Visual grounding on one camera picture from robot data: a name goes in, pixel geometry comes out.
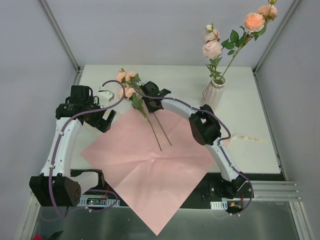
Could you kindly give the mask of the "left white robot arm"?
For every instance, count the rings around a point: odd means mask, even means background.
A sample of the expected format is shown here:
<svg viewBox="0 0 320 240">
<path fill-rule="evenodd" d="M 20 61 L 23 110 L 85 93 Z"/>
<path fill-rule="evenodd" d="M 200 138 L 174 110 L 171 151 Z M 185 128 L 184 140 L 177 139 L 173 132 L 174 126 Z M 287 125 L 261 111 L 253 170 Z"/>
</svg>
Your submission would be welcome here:
<svg viewBox="0 0 320 240">
<path fill-rule="evenodd" d="M 44 167 L 32 176 L 29 187 L 42 207 L 75 207 L 81 195 L 92 191 L 99 195 L 106 183 L 101 170 L 71 169 L 76 138 L 84 124 L 106 133 L 111 128 L 116 111 L 107 119 L 99 97 L 89 86 L 73 85 L 70 96 L 55 110 L 55 135 Z"/>
</svg>

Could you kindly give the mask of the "single pink rose stem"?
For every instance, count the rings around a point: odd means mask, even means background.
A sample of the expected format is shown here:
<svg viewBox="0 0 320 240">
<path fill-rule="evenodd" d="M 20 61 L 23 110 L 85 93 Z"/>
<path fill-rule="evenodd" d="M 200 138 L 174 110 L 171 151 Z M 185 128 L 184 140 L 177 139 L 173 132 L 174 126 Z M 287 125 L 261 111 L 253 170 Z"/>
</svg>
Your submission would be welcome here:
<svg viewBox="0 0 320 240">
<path fill-rule="evenodd" d="M 251 41 L 256 41 L 262 36 L 266 30 L 269 22 L 275 20 L 278 16 L 278 10 L 275 7 L 276 0 L 268 0 L 268 3 L 261 6 L 256 12 L 250 12 L 246 15 L 243 25 L 240 26 L 243 33 L 240 35 L 237 31 L 232 30 L 229 38 L 222 42 L 222 49 L 228 50 L 227 54 L 232 56 L 229 64 L 224 72 L 223 77 L 228 68 L 233 63 L 239 52 Z"/>
</svg>

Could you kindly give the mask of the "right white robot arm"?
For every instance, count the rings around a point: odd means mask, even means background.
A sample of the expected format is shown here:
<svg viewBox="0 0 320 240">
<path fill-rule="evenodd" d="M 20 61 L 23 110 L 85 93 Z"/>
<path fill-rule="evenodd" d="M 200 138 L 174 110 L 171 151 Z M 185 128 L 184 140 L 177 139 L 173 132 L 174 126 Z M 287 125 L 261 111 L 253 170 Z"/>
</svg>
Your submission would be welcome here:
<svg viewBox="0 0 320 240">
<path fill-rule="evenodd" d="M 167 110 L 188 120 L 194 140 L 208 149 L 220 170 L 222 180 L 215 187 L 218 196 L 233 199 L 242 193 L 246 179 L 227 153 L 221 133 L 221 127 L 225 125 L 217 119 L 209 105 L 193 107 L 176 98 L 171 91 L 165 88 L 159 90 L 151 81 L 140 86 L 139 94 L 149 113 Z"/>
</svg>

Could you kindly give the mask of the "pink flowers with green leaves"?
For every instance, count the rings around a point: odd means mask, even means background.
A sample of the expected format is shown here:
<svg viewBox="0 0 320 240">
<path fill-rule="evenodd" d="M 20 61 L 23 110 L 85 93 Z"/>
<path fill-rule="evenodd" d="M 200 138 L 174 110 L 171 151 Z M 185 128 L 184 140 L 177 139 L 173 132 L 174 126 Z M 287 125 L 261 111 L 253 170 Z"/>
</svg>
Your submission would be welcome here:
<svg viewBox="0 0 320 240">
<path fill-rule="evenodd" d="M 126 83 L 124 84 L 124 91 L 121 89 L 118 93 L 118 97 L 121 98 L 122 95 L 124 95 L 124 98 L 131 101 L 131 105 L 134 109 L 138 110 L 142 116 L 147 120 L 148 124 L 150 125 L 153 135 L 156 139 L 157 145 L 159 147 L 159 150 L 162 151 L 162 147 L 160 144 L 160 141 L 157 137 L 157 134 L 155 132 L 155 129 L 149 119 L 149 117 L 147 116 L 146 111 L 144 110 L 143 107 L 143 100 L 141 97 L 138 97 L 138 94 L 136 93 L 136 91 L 134 90 L 133 87 L 130 87 L 129 85 L 127 85 Z"/>
</svg>

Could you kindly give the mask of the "pink paper wrapping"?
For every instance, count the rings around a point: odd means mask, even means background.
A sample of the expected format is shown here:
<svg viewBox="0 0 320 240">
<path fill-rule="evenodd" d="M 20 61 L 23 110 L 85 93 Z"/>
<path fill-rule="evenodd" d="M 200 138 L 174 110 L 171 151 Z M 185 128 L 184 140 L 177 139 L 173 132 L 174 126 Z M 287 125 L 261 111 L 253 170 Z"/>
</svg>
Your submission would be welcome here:
<svg viewBox="0 0 320 240">
<path fill-rule="evenodd" d="M 156 235 L 215 164 L 194 140 L 189 122 L 167 110 L 144 118 L 130 109 L 81 155 L 102 170 L 108 185 Z"/>
</svg>

